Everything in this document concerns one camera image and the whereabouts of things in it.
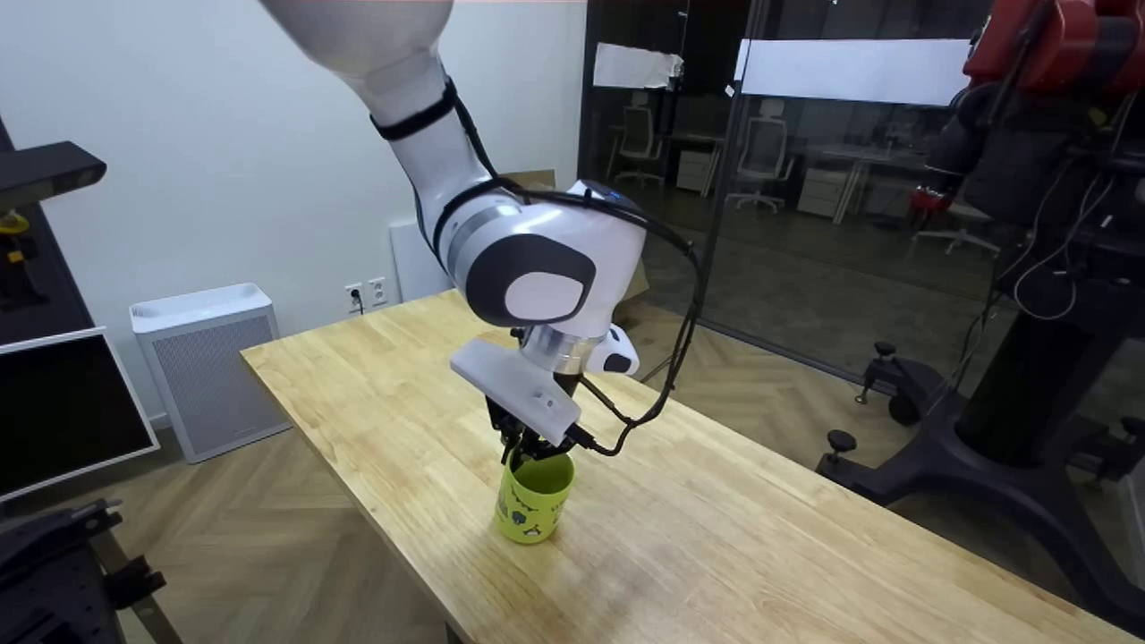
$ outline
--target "cup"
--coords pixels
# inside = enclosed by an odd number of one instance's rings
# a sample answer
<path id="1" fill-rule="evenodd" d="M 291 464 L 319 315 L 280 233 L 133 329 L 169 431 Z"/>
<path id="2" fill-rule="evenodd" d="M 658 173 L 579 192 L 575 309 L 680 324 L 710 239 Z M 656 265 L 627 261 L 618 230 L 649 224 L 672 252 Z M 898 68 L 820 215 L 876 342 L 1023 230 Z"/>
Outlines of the cup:
<path id="1" fill-rule="evenodd" d="M 527 457 L 500 474 L 493 528 L 513 545 L 544 545 L 560 532 L 573 489 L 573 457 Z"/>

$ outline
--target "black stand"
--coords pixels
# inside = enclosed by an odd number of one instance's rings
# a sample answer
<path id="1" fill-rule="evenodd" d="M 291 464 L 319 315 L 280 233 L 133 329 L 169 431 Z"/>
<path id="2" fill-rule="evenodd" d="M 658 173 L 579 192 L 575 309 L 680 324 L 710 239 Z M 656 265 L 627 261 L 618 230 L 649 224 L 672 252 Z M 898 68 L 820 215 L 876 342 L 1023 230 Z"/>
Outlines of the black stand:
<path id="1" fill-rule="evenodd" d="M 935 370 L 885 348 L 866 388 L 891 388 L 902 421 L 922 410 L 917 441 L 880 470 L 828 456 L 820 474 L 880 506 L 917 489 L 963 493 L 1029 532 L 1083 607 L 1145 633 L 1145 592 L 1128 584 L 1068 475 L 1071 457 L 1102 434 L 1071 414 L 1119 340 L 1023 315 L 969 400 Z"/>

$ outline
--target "floor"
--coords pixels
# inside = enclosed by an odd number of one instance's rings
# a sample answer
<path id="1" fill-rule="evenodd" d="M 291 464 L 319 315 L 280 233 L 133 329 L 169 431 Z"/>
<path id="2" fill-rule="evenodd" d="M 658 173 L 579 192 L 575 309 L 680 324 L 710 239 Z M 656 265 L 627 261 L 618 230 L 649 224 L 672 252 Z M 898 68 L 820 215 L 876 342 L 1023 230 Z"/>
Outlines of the floor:
<path id="1" fill-rule="evenodd" d="M 635 309 L 635 340 L 649 357 L 651 388 L 663 378 L 658 364 L 678 323 L 658 303 Z M 855 406 L 852 382 L 712 329 L 693 336 L 678 397 L 808 470 L 834 427 L 858 437 L 855 463 L 868 464 L 909 441 L 909 431 L 889 421 L 880 400 Z M 156 596 L 187 642 L 443 642 L 435 606 L 298 434 L 203 464 L 172 457 L 135 464 L 11 511 L 93 493 L 123 501 L 118 538 L 169 576 Z M 1115 557 L 1132 565 L 1119 499 L 1111 485 L 1080 485 L 1080 493 Z M 914 499 L 895 511 L 1034 584 L 1068 592 L 1039 548 L 977 509 Z"/>

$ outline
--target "wooden table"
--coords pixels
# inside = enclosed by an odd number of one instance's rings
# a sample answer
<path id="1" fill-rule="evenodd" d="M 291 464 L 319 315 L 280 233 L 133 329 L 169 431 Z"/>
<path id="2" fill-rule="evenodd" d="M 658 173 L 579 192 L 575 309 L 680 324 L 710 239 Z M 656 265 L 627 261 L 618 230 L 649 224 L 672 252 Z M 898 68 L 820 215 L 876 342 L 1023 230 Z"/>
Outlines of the wooden table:
<path id="1" fill-rule="evenodd" d="M 560 542 L 513 548 L 496 434 L 446 370 L 474 336 L 506 332 L 446 295 L 247 351 L 469 642 L 1132 642 L 684 406 L 614 463 L 575 456 Z"/>

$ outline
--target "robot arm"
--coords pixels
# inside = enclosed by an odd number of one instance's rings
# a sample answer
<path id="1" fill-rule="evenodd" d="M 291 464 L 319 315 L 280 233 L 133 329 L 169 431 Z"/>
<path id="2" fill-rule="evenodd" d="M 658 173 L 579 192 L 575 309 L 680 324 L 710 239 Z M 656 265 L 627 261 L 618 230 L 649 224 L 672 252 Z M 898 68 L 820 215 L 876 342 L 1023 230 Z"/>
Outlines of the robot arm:
<path id="1" fill-rule="evenodd" d="M 265 0 L 298 45 L 370 106 L 416 186 L 419 224 L 469 309 L 521 329 L 521 354 L 466 348 L 456 370 L 550 443 L 575 421 L 550 378 L 622 351 L 612 309 L 627 295 L 643 230 L 612 215 L 618 196 L 573 186 L 530 196 L 496 180 L 458 100 L 435 37 L 452 0 Z"/>

